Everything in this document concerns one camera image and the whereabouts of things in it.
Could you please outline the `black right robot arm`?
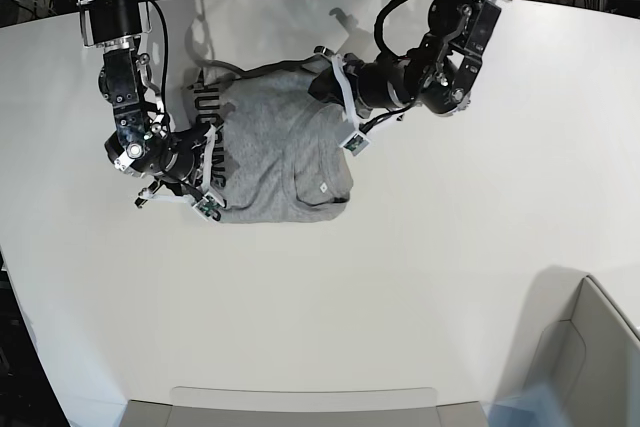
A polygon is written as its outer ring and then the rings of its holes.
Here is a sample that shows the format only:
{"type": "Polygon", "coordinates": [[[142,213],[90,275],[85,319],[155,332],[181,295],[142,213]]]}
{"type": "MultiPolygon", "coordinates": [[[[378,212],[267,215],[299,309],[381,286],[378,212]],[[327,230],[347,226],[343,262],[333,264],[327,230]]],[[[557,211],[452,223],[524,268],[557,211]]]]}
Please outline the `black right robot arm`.
{"type": "Polygon", "coordinates": [[[140,49],[156,2],[77,0],[77,6],[84,45],[103,52],[98,88],[115,124],[105,142],[109,161],[124,174],[152,177],[148,195],[166,187],[177,196],[200,197],[198,170],[209,130],[173,131],[166,85],[154,83],[150,56],[140,49]]]}

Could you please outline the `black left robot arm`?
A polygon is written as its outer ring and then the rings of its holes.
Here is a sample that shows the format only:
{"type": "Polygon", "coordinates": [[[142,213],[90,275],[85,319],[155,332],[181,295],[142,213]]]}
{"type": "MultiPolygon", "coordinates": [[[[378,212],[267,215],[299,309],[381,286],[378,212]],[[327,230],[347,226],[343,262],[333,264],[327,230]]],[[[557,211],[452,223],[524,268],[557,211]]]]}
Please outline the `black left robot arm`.
{"type": "Polygon", "coordinates": [[[391,0],[377,15],[373,37],[379,54],[372,62],[346,55],[309,87],[318,101],[345,106],[352,100],[381,123],[418,105],[439,116],[467,107],[483,55],[506,0],[434,0],[428,31],[419,45],[400,55],[384,39],[386,18],[409,0],[391,0]]]}

